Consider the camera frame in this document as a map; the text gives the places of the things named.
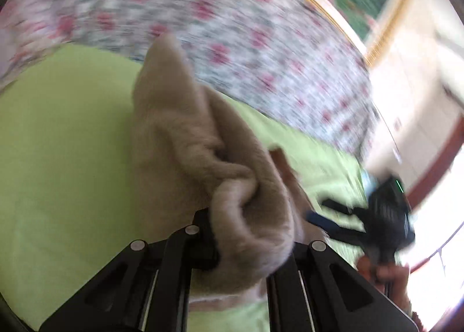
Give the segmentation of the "person's right hand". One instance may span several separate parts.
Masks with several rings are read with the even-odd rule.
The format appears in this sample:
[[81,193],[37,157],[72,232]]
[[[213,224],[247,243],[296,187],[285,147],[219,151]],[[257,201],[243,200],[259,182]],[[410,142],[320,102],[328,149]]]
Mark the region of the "person's right hand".
[[411,313],[411,302],[407,295],[407,285],[410,276],[408,266],[394,263],[375,266],[367,256],[361,256],[356,262],[358,272],[381,292],[385,292],[385,285],[391,285],[390,299],[406,314]]

